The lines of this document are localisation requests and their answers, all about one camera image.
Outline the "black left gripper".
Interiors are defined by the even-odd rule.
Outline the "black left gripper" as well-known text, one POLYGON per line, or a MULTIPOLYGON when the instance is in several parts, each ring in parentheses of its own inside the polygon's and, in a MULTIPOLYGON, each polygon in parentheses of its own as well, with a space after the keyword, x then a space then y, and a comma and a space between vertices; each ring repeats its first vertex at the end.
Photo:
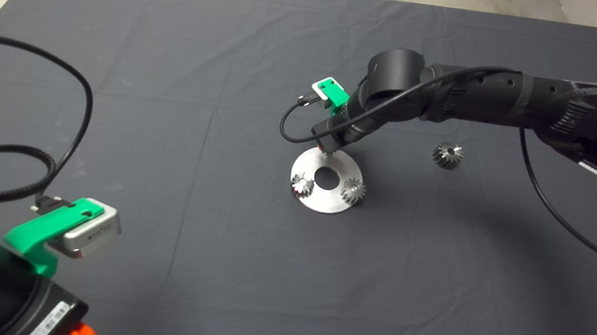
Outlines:
POLYGON ((37 278, 4 335, 97 335, 81 323, 88 313, 88 303, 49 279, 37 278))

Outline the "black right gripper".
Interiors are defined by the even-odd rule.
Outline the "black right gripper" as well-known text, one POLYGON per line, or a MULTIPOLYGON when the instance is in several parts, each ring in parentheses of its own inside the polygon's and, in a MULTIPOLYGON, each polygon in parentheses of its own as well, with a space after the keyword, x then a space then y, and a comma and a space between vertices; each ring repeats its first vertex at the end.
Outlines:
POLYGON ((367 136, 367 132, 362 128, 359 128, 356 125, 345 124, 345 119, 340 116, 330 117, 314 124, 311 128, 311 134, 316 138, 315 141, 317 147, 319 147, 325 155, 331 155, 334 151, 338 151, 345 146, 347 147, 347 145, 358 142, 367 136), (321 136, 321 134, 334 129, 339 125, 342 125, 345 129, 321 136))

